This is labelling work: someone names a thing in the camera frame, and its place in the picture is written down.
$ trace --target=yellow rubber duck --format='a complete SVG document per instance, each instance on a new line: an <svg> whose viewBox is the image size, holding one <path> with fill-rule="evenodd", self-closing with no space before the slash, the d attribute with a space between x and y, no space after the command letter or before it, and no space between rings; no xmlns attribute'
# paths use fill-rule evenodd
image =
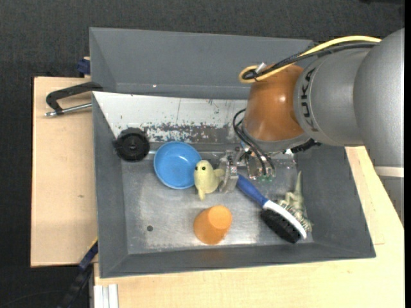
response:
<svg viewBox="0 0 411 308"><path fill-rule="evenodd" d="M213 166L207 160L201 160L195 166L194 184L198 190L201 200L204 200L206 194L214 192L221 182L220 177L225 171L223 169L213 169Z"/></svg>

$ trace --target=black brush bristles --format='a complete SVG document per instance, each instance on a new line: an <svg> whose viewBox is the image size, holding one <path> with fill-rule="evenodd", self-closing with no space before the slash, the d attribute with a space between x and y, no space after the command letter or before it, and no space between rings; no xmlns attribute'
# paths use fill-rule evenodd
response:
<svg viewBox="0 0 411 308"><path fill-rule="evenodd" d="M285 241L295 243L299 240L299 231L282 215L273 210L262 210L260 216L267 226Z"/></svg>

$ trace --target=blue bowl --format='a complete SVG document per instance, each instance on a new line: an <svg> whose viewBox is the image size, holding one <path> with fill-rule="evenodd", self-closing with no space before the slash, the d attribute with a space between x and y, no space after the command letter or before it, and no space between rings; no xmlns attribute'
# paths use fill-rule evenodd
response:
<svg viewBox="0 0 411 308"><path fill-rule="evenodd" d="M194 168L200 161L199 152L189 144L167 142L154 155L154 171L164 185L185 189L194 185Z"/></svg>

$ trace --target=dark gray carpet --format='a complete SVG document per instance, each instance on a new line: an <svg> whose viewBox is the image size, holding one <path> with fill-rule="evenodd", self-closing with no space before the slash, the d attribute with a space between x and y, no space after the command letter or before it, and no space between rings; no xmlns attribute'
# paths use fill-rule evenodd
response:
<svg viewBox="0 0 411 308"><path fill-rule="evenodd" d="M0 307L53 307L75 276L28 268L31 77L79 76L89 26L321 41L384 37L404 18L398 5L358 0L0 0Z"/></svg>

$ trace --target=blue brush handle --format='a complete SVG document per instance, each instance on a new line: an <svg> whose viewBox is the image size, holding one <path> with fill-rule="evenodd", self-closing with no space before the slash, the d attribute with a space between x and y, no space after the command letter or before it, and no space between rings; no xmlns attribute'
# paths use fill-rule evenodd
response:
<svg viewBox="0 0 411 308"><path fill-rule="evenodd" d="M241 190L241 192L247 196L250 196L254 201L260 204L261 207L263 207L268 201L268 199L266 199L265 196L262 195L258 189L256 189L256 186L241 175L238 175L237 187Z"/></svg>

